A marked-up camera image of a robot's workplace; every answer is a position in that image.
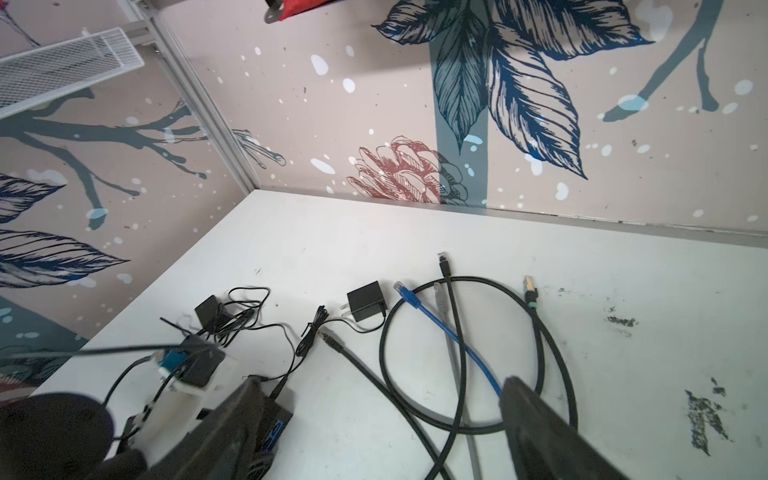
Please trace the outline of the black network switch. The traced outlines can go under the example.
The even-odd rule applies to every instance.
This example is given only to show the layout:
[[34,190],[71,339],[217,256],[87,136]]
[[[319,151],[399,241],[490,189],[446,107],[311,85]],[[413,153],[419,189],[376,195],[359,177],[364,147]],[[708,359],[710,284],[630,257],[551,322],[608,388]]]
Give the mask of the black network switch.
[[270,397],[265,399],[263,415],[257,429],[254,454],[246,476],[248,480],[261,480],[271,469],[277,442],[292,417],[293,413],[274,399]]

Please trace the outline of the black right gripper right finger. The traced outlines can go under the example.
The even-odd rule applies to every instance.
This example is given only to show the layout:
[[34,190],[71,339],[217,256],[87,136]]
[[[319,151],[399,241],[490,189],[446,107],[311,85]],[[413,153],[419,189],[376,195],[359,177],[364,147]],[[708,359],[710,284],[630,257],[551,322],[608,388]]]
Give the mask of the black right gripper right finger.
[[519,479],[624,479],[520,378],[508,378],[500,410]]

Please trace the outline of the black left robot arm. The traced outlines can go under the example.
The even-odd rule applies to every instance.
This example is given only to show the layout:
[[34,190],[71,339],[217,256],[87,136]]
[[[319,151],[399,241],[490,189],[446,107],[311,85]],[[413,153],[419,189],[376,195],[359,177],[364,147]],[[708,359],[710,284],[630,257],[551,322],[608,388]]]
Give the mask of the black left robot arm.
[[137,479],[137,450],[112,458],[114,421],[99,401],[74,393],[30,396],[1,408],[3,479]]

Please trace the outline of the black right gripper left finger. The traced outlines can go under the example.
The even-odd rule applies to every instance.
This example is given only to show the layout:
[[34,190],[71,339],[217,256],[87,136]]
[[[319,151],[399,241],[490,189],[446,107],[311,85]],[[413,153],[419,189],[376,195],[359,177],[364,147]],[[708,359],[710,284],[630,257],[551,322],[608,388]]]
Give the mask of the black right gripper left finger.
[[244,479],[264,409],[260,384],[246,380],[142,479]]

